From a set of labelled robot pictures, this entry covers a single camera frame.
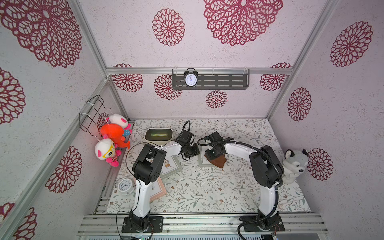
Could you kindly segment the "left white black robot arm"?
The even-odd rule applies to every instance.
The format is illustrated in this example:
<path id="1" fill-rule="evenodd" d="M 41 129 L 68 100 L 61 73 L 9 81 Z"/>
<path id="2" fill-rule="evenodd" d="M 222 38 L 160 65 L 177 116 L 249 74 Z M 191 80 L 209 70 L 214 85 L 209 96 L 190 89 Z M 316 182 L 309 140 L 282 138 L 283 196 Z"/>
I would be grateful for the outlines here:
<path id="1" fill-rule="evenodd" d="M 164 146 L 146 143 L 132 166 L 136 180 L 136 198 L 130 212 L 130 218 L 143 220 L 150 215 L 150 190 L 160 176 L 164 161 L 168 157 L 182 156 L 189 161 L 200 154 L 199 147 L 194 143 L 195 135 L 191 132 L 191 122 L 184 123 L 181 133 Z"/>

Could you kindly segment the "pink picture frame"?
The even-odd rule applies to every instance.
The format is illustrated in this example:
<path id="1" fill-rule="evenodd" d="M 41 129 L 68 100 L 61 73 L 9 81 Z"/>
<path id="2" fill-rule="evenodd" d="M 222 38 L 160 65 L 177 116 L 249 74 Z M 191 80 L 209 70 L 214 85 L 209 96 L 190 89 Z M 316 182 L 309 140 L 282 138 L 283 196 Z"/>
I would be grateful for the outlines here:
<path id="1" fill-rule="evenodd" d="M 154 182 L 154 185 L 152 187 L 150 203 L 165 196 L 166 194 L 167 194 L 167 191 L 166 191 L 165 185 L 163 184 L 162 179 L 159 177 L 157 181 Z"/>

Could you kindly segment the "white plush with yellow glasses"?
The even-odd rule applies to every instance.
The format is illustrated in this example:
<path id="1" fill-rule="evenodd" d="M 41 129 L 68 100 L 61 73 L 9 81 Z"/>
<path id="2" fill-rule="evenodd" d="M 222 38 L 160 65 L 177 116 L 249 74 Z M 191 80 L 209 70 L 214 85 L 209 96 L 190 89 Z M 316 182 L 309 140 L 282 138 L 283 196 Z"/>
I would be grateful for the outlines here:
<path id="1" fill-rule="evenodd" d="M 111 139 L 100 140 L 95 145 L 95 154 L 101 161 L 106 161 L 112 167 L 118 167 L 120 165 L 118 157 L 122 154 L 120 150 L 116 149 L 115 144 Z"/>

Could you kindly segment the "white pink plush top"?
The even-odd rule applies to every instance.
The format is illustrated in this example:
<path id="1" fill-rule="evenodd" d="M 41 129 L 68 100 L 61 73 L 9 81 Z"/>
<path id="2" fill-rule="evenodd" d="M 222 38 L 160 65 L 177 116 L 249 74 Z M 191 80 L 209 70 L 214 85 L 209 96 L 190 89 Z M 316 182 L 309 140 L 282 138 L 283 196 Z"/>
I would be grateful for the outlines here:
<path id="1" fill-rule="evenodd" d="M 128 122 L 128 120 L 119 114 L 112 114 L 109 117 L 107 117 L 107 121 L 109 124 L 116 124 L 122 127 L 124 130 L 128 130 L 131 128 L 131 124 Z"/>

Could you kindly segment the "black alarm clock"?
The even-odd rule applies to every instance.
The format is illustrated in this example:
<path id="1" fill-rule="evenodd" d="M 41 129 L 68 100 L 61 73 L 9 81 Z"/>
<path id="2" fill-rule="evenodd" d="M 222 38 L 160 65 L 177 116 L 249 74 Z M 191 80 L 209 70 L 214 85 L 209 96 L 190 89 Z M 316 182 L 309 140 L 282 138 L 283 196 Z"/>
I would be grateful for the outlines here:
<path id="1" fill-rule="evenodd" d="M 195 87 L 198 83 L 199 73 L 195 68 L 188 68 L 184 71 L 184 81 L 187 87 Z"/>

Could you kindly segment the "red plush toy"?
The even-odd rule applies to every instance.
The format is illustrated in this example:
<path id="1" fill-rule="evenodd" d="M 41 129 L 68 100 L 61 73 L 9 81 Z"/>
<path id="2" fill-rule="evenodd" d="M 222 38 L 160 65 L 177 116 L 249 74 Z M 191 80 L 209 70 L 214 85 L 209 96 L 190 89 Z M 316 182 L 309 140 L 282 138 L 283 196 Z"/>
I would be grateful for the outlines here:
<path id="1" fill-rule="evenodd" d="M 130 142 L 125 142 L 124 129 L 117 124 L 105 124 L 100 129 L 104 138 L 111 139 L 119 148 L 130 148 Z"/>

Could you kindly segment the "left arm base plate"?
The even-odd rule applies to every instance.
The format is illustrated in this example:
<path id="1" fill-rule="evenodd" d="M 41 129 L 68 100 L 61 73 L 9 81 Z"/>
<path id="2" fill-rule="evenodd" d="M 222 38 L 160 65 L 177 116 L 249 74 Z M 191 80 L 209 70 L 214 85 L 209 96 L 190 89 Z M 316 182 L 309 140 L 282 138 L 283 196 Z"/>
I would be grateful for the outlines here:
<path id="1" fill-rule="evenodd" d="M 131 211 L 124 218 L 122 233 L 161 233 L 163 231 L 164 217 L 148 213 L 138 217 Z"/>

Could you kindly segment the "white round alarm clock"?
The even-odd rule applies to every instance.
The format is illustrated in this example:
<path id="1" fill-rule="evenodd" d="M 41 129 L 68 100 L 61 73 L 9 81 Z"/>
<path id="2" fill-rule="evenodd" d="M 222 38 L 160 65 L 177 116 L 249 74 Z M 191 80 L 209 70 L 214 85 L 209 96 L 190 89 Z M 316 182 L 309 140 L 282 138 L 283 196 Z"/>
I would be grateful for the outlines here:
<path id="1" fill-rule="evenodd" d="M 128 196 L 134 192 L 136 188 L 135 182 L 129 178 L 123 178 L 118 183 L 118 192 L 122 196 Z"/>

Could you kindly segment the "cream box with green lid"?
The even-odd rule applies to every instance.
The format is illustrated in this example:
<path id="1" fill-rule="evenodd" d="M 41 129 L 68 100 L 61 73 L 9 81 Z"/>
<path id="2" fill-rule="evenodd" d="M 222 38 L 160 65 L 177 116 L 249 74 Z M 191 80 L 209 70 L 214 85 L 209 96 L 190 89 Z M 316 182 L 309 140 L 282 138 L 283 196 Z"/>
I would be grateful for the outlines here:
<path id="1" fill-rule="evenodd" d="M 174 136 L 174 131 L 169 128 L 151 128 L 145 133 L 145 140 L 159 146 L 169 143 Z"/>

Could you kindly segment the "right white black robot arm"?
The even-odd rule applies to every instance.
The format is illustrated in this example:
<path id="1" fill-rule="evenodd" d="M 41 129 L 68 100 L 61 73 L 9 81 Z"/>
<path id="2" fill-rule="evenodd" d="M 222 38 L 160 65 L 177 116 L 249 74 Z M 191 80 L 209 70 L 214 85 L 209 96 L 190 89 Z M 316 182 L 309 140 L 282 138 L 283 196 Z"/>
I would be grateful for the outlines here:
<path id="1" fill-rule="evenodd" d="M 235 141 L 233 138 L 223 139 L 218 132 L 201 138 L 199 146 L 210 146 L 206 151 L 208 160 L 213 161 L 226 154 L 249 160 L 255 180 L 260 186 L 259 213 L 272 217 L 277 213 L 279 187 L 283 185 L 283 166 L 271 146 L 257 148 L 250 144 Z"/>

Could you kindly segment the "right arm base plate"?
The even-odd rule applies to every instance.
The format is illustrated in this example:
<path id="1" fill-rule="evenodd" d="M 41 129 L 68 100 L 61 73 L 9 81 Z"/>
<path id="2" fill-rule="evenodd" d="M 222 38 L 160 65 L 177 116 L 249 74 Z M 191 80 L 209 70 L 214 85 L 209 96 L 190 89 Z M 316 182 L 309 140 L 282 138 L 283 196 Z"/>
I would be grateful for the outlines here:
<path id="1" fill-rule="evenodd" d="M 265 217 L 260 211 L 255 216 L 241 216 L 240 221 L 244 224 L 243 228 L 245 232 L 283 232 L 285 226 L 280 216 L 280 212 L 277 211 L 269 218 Z"/>

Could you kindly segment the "grey wall shelf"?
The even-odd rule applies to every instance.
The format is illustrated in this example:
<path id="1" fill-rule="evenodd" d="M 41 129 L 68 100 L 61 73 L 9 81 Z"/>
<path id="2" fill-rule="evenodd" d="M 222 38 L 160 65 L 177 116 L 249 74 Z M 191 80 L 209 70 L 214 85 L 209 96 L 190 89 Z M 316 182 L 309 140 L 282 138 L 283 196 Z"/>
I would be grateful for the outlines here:
<path id="1" fill-rule="evenodd" d="M 174 90 L 246 90 L 250 85 L 250 75 L 247 70 L 241 74 L 200 74 L 195 87 L 187 87 L 184 81 L 184 71 L 172 70 L 171 85 Z"/>

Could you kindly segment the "brown cloth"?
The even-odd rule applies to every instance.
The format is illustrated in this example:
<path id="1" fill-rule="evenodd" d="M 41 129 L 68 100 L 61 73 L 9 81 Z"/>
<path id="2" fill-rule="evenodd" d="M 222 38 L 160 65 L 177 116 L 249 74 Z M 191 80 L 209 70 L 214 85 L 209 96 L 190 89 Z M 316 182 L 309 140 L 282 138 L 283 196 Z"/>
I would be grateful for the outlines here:
<path id="1" fill-rule="evenodd" d="M 227 159 L 225 158 L 224 155 L 219 156 L 218 158 L 213 159 L 213 160 L 209 160 L 207 154 L 205 154 L 204 157 L 205 157 L 211 164 L 213 164 L 214 166 L 216 166 L 216 167 L 218 167 L 218 168 L 221 168 L 221 169 L 224 167 L 224 165 L 225 165 L 225 163 L 226 163 L 226 161 L 227 161 Z"/>

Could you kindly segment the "grey husky plush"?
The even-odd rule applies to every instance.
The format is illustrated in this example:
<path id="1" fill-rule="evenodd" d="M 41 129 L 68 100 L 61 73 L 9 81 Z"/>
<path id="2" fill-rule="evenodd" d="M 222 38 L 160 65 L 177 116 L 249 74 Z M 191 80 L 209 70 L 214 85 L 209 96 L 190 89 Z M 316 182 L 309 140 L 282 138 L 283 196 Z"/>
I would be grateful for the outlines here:
<path id="1" fill-rule="evenodd" d="M 283 160 L 283 183 L 286 185 L 292 184 L 305 171 L 308 162 L 309 154 L 305 149 L 300 151 L 286 150 L 285 159 Z"/>

